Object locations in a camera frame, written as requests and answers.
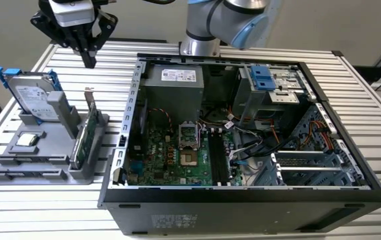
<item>sticker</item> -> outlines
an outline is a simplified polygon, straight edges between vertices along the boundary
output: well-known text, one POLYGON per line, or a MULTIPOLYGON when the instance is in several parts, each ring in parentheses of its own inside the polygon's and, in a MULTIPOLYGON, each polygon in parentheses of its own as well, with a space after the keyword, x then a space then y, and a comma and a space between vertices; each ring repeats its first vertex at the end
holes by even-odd
POLYGON ((231 127, 233 127, 235 123, 232 121, 229 121, 224 126, 227 129, 229 129, 231 127))
POLYGON ((197 214, 155 214, 152 215, 153 227, 157 229, 195 228, 197 214))
POLYGON ((24 106, 34 116, 46 121, 58 121, 55 108, 47 103, 47 92, 38 86, 16 86, 24 106))
POLYGON ((235 115, 229 113, 228 119, 229 119, 229 120, 233 120, 233 119, 235 119, 235 115))
POLYGON ((196 82, 196 70, 163 70, 163 81, 196 82))

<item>wire bundle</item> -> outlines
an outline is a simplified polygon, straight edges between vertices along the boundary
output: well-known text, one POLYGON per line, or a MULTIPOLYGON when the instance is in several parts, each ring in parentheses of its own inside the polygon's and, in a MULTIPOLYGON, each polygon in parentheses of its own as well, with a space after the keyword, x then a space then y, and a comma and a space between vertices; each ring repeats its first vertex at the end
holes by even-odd
MULTIPOLYGON (((232 114, 233 117, 235 117, 237 120, 241 120, 241 118, 240 118, 239 116, 235 116, 235 114, 233 114, 233 112, 232 112, 232 106, 229 106, 228 111, 229 111, 229 114, 232 114)), ((276 138, 277 143, 280 143, 280 140, 279 140, 279 137, 277 137, 277 134, 276 134, 276 130, 275 130, 275 120, 273 120, 272 118, 269 118, 269 119, 260 119, 260 118, 257 118, 257 119, 255 119, 255 120, 271 122, 272 132, 273 132, 273 135, 275 135, 275 138, 276 138)))
POLYGON ((169 122, 169 129, 171 129, 171 132, 173 132, 173 131, 172 131, 172 121, 171 121, 171 117, 169 117, 169 114, 165 112, 165 110, 163 110, 161 108, 152 108, 152 109, 149 110, 149 112, 151 112, 151 111, 160 111, 160 112, 163 112, 163 113, 167 115, 168 122, 169 122))
MULTIPOLYGON (((309 124, 309 133, 308 133, 308 136, 307 136, 307 138, 305 138, 305 140, 304 140, 304 142, 303 142, 303 144, 301 144, 300 147, 304 147, 304 146, 308 144, 309 140, 311 140, 312 132, 313 132, 313 128, 312 128, 313 125, 316 125, 317 129, 320 129, 321 127, 323 127, 323 128, 327 127, 325 123, 323 123, 321 121, 311 121, 311 124, 309 124)), ((327 144, 327 146, 328 146, 328 149, 333 149, 335 147, 333 147, 332 141, 331 141, 331 139, 329 139, 327 133, 325 133, 325 132, 320 132, 320 134, 321 134, 321 137, 323 137, 323 139, 324 139, 324 141, 325 141, 325 144, 327 144)))

